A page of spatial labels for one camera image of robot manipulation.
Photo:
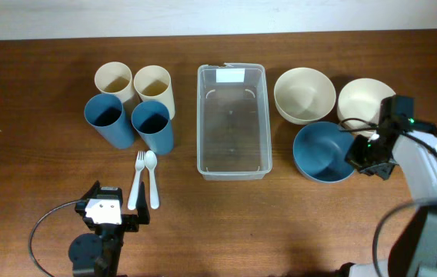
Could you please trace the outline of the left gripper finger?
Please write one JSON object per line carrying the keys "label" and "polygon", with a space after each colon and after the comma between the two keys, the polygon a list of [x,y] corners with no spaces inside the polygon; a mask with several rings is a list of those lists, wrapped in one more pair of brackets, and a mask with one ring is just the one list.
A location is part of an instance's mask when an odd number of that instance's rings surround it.
{"label": "left gripper finger", "polygon": [[145,183],[140,182],[138,186],[138,198],[136,201],[139,225],[148,225],[150,223],[150,213],[145,198]]}
{"label": "left gripper finger", "polygon": [[100,189],[100,182],[97,180],[93,186],[81,197],[81,200],[95,199]]}

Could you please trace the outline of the blue bowl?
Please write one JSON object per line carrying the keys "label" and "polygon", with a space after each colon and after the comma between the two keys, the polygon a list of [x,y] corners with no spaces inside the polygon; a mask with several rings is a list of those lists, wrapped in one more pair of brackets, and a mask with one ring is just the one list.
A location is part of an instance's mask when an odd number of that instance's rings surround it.
{"label": "blue bowl", "polygon": [[355,171],[345,157],[354,137],[332,122],[314,122],[296,135],[292,154],[296,168],[315,182],[336,183]]}

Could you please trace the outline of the cream bowl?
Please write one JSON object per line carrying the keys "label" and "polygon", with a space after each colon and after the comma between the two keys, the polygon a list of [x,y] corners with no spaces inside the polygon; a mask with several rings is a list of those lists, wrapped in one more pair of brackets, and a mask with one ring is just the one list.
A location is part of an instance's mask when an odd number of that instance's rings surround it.
{"label": "cream bowl", "polygon": [[288,122],[307,125],[333,110],[337,95],[332,81],[313,68],[292,68],[274,86],[277,111]]}
{"label": "cream bowl", "polygon": [[384,98],[395,94],[384,82],[373,78],[358,78],[349,82],[340,91],[337,105],[339,121],[346,129],[368,128],[365,122],[379,122],[380,105]]}

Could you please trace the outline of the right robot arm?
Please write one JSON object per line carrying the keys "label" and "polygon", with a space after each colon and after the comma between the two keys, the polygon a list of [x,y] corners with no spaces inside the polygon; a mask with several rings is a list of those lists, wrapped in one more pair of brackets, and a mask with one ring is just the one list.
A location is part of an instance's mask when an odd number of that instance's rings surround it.
{"label": "right robot arm", "polygon": [[[381,101],[378,123],[370,123],[371,138],[357,135],[345,160],[357,172],[386,180],[399,166],[412,201],[387,212],[372,241],[372,263],[346,263],[339,276],[437,276],[437,127],[414,116],[413,98],[393,95]],[[415,214],[386,260],[378,258],[385,222],[414,207]]]}

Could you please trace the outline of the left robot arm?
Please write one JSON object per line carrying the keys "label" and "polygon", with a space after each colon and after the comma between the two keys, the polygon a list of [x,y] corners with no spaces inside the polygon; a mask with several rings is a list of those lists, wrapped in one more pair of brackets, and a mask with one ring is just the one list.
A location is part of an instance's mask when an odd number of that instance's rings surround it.
{"label": "left robot arm", "polygon": [[94,185],[75,204],[90,233],[75,238],[68,250],[74,276],[116,276],[127,232],[150,223],[145,184],[138,186],[136,213],[122,212],[122,189]]}

